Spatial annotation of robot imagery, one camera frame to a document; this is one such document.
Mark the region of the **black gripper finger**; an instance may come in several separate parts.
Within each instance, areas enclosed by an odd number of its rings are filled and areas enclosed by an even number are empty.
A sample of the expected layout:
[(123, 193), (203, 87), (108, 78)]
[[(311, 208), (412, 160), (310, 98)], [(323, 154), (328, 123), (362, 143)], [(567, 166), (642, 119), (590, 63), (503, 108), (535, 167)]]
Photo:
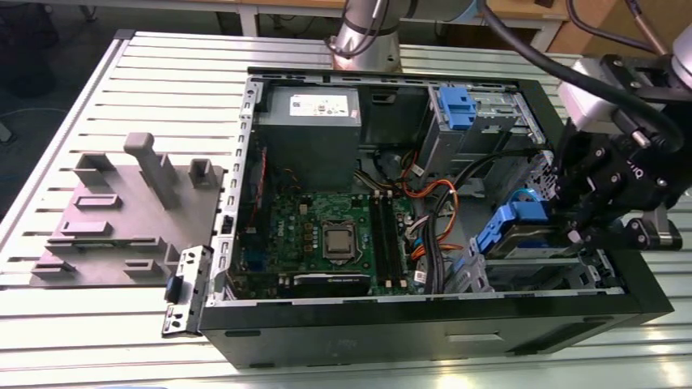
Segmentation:
[(558, 177), (554, 209), (574, 219), (598, 219), (606, 204), (606, 149), (592, 133), (564, 127), (554, 172)]
[(618, 190), (564, 191), (567, 238), (579, 247), (627, 248), (620, 222), (623, 211), (612, 205)]

